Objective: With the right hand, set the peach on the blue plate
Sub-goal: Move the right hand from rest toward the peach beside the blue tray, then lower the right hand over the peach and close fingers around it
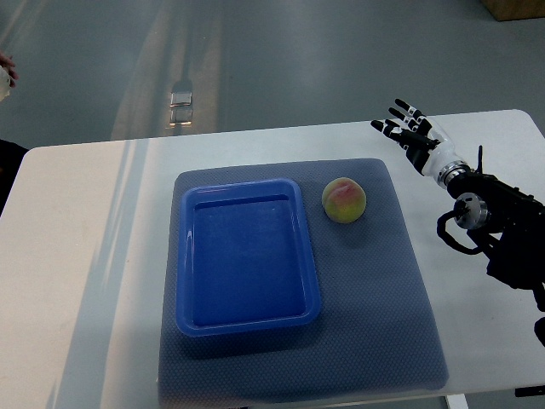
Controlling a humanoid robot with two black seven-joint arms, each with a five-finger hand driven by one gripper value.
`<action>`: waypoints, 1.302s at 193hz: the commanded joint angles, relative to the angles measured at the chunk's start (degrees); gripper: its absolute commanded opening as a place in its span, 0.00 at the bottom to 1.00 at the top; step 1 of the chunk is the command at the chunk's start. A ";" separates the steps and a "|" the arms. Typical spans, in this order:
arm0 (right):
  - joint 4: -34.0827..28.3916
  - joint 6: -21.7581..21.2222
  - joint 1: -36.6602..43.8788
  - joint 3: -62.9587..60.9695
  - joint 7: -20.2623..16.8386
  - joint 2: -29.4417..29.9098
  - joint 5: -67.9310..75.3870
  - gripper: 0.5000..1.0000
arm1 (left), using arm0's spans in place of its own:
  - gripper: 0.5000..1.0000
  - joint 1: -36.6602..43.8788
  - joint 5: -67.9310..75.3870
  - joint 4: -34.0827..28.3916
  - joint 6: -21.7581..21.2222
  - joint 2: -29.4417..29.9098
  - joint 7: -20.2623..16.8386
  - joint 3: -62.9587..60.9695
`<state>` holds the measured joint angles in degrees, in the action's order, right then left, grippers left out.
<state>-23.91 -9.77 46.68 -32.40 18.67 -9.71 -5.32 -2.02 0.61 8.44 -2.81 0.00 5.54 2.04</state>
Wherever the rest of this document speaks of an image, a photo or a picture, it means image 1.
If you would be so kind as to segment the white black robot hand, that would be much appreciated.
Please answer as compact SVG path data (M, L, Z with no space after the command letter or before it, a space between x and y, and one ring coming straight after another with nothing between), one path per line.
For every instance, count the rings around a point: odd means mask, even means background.
M456 161L453 144L420 109L400 99L395 104L397 108L390 107L388 111L398 122L373 120L371 126L395 141L420 175L438 179L440 170Z

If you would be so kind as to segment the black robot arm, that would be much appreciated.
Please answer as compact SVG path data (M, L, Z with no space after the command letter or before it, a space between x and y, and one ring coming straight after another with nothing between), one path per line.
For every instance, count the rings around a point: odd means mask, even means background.
M533 293L544 310L544 204L517 187L465 164L445 176L453 209L437 221L437 235L466 255L484 254L486 273Z

